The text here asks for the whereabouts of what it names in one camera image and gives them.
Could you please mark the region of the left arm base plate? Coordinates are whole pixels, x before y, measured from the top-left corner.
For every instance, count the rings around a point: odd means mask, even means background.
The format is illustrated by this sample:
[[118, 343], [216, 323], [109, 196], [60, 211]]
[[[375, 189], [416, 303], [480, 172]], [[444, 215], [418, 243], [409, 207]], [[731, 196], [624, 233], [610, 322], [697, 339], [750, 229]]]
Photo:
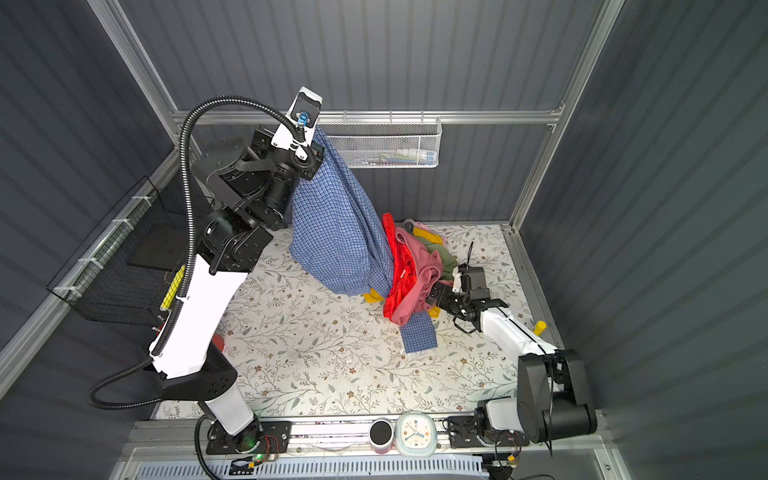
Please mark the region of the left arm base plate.
[[254, 421], [230, 435], [218, 421], [206, 433], [208, 455], [280, 454], [287, 451], [293, 424], [289, 421]]

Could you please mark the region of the olive green cloth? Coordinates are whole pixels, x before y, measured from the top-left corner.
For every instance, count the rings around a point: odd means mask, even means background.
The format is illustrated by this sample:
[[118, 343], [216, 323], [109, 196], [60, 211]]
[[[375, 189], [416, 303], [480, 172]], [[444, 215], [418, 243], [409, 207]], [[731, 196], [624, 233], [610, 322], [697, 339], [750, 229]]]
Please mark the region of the olive green cloth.
[[418, 237], [418, 240], [424, 245], [430, 254], [437, 253], [439, 255], [442, 263], [440, 279], [452, 282], [454, 270], [459, 266], [457, 259], [447, 250], [447, 248], [442, 243], [433, 243], [420, 237]]

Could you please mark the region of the yellow marker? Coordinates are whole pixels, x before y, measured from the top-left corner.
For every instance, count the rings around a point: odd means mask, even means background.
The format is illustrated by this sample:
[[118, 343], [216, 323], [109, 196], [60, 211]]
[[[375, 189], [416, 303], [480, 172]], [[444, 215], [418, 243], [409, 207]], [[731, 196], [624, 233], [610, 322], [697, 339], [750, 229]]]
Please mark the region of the yellow marker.
[[536, 336], [540, 337], [543, 332], [547, 329], [547, 323], [544, 321], [537, 321], [534, 325], [533, 332]]

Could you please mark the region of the yellow cloth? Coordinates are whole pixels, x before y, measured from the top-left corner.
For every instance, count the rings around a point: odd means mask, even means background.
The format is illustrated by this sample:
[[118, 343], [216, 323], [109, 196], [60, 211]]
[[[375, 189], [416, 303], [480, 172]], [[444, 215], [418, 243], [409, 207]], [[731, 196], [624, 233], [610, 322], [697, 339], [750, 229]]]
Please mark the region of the yellow cloth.
[[[385, 300], [388, 296], [382, 297], [375, 289], [371, 289], [370, 292], [364, 294], [363, 297], [365, 301], [368, 303], [384, 302], [385, 304]], [[413, 314], [409, 322], [402, 328], [409, 326], [411, 323], [415, 323], [417, 320], [417, 315], [420, 315], [421, 317], [423, 317], [425, 314], [428, 314], [431, 318], [436, 319], [439, 317], [440, 312], [441, 310], [439, 308], [429, 305], [429, 309], [427, 311]]]

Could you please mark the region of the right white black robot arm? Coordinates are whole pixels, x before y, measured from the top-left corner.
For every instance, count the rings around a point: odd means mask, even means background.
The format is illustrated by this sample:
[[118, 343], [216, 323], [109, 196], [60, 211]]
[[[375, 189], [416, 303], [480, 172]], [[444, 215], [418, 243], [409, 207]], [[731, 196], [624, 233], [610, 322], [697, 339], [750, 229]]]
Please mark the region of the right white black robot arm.
[[517, 362], [517, 394], [483, 400], [473, 430], [496, 443], [502, 433], [519, 432], [534, 442], [591, 435], [598, 426], [581, 356], [560, 349], [514, 318], [509, 305], [493, 298], [481, 267], [460, 265], [454, 280], [436, 282], [427, 302], [451, 316], [467, 334], [481, 333]]

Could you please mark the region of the floral table mat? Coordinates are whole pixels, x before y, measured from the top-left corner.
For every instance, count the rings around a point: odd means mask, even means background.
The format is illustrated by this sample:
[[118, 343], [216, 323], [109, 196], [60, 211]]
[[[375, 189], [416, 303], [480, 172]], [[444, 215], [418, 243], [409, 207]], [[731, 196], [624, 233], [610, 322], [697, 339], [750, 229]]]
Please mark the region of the floral table mat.
[[261, 417], [461, 412], [517, 391], [515, 361], [480, 333], [431, 321], [434, 349], [407, 353], [382, 307], [336, 295], [290, 255], [279, 231], [218, 326]]

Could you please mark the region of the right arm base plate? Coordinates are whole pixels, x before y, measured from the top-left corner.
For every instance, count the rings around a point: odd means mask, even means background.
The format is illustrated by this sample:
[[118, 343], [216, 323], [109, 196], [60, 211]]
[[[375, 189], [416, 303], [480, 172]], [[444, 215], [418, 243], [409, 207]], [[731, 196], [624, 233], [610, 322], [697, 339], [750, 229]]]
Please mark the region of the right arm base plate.
[[454, 449], [480, 447], [522, 448], [530, 444], [524, 433], [509, 430], [479, 429], [473, 417], [449, 416], [442, 421]]

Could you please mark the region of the white mint alarm clock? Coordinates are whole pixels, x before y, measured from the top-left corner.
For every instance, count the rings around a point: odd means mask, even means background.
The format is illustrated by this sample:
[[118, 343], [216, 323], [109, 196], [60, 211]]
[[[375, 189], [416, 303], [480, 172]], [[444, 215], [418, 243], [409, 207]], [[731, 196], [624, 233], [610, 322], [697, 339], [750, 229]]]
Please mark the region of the white mint alarm clock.
[[432, 417], [420, 412], [401, 415], [395, 426], [395, 447], [408, 457], [428, 457], [437, 450], [437, 428]]

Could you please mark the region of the red pen cup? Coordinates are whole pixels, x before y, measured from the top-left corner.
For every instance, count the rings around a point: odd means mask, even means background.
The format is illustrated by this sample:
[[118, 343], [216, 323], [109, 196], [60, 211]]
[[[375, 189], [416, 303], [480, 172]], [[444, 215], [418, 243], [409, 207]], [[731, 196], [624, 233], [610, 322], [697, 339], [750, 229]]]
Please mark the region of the red pen cup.
[[212, 337], [212, 343], [215, 345], [215, 347], [220, 351], [223, 352], [225, 349], [225, 341], [222, 336], [215, 333]]

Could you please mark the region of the dusty pink cloth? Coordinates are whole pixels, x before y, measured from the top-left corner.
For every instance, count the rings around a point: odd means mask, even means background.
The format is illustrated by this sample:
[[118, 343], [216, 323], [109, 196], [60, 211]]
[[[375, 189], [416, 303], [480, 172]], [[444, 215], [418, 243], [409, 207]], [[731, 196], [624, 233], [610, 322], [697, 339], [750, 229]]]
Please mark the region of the dusty pink cloth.
[[401, 227], [398, 227], [398, 230], [413, 255], [417, 274], [416, 284], [406, 297], [406, 301], [413, 303], [412, 315], [425, 312], [429, 309], [429, 304], [426, 302], [427, 296], [432, 286], [440, 280], [442, 263], [439, 255], [437, 253], [430, 254], [417, 237], [409, 234]]

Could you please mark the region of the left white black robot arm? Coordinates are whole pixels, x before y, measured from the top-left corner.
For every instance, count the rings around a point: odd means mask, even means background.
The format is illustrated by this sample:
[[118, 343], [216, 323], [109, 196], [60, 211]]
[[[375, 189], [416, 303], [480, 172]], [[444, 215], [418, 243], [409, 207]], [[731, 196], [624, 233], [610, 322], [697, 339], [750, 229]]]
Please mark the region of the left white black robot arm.
[[190, 284], [176, 291], [180, 315], [164, 325], [168, 339], [151, 356], [164, 379], [163, 399], [198, 402], [218, 427], [219, 440], [243, 453], [264, 450], [266, 435], [213, 336], [274, 232], [287, 228], [299, 181], [311, 179], [322, 163], [290, 155], [289, 144], [284, 126], [275, 132], [258, 127], [252, 140], [237, 138], [192, 165], [193, 179], [223, 206], [192, 222], [194, 268], [184, 272]]

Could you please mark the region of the black round speaker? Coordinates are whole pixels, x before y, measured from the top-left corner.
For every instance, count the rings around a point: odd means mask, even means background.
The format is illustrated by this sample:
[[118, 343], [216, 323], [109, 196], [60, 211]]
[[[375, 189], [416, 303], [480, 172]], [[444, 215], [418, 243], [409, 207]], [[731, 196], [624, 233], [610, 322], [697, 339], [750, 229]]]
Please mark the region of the black round speaker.
[[376, 454], [388, 453], [394, 443], [395, 430], [392, 423], [386, 419], [375, 420], [368, 431], [368, 441]]

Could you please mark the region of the red cloth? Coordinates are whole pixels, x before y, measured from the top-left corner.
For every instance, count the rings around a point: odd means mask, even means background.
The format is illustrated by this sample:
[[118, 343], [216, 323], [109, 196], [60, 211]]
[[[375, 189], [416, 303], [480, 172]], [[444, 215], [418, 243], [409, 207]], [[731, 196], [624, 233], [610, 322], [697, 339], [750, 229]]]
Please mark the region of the red cloth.
[[385, 300], [383, 314], [398, 327], [405, 326], [411, 318], [413, 303], [408, 303], [406, 297], [414, 288], [417, 280], [416, 267], [409, 248], [399, 233], [390, 213], [382, 216], [388, 245], [393, 257], [393, 281], [388, 297]]

